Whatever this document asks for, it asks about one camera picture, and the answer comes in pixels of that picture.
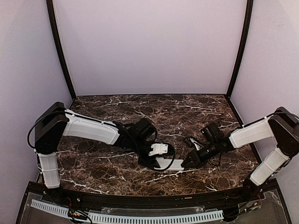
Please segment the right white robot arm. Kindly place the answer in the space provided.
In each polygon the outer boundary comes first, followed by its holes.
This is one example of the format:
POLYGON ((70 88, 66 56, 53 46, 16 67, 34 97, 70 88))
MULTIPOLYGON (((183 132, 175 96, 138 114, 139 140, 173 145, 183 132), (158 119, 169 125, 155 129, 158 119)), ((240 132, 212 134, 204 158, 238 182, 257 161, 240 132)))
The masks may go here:
POLYGON ((214 122, 202 128, 201 133, 209 143, 200 149, 192 150, 182 162, 182 167, 196 168, 223 152, 274 138, 275 148, 249 176, 249 182, 255 186, 262 185, 299 153, 299 117, 284 107, 279 107, 274 113, 239 127, 228 135, 214 122))

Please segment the white remote control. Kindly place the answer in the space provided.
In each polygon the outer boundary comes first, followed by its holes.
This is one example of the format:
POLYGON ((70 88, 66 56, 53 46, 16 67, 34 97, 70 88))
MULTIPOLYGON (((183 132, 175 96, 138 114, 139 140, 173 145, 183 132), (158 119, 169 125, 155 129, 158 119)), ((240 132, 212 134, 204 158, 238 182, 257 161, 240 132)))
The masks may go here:
POLYGON ((183 160, 180 159, 165 159, 163 157, 157 157, 156 161, 159 164, 159 168, 155 168, 155 170, 166 170, 166 171, 183 171, 184 167, 182 167, 183 160))

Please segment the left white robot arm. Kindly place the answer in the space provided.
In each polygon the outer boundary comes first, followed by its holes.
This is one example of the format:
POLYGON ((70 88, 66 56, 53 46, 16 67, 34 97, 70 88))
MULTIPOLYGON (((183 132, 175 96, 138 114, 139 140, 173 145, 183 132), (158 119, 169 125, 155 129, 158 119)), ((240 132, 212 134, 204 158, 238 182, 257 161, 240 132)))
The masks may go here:
POLYGON ((57 147, 63 136, 96 140, 131 150, 138 155, 139 162, 150 169, 159 168, 156 156, 168 152, 166 144, 148 140, 151 135, 157 136, 157 130, 146 118, 128 124, 102 121, 66 109, 61 102, 54 103, 40 116, 30 132, 34 133, 35 142, 29 146, 38 155, 48 189, 60 187, 57 147))

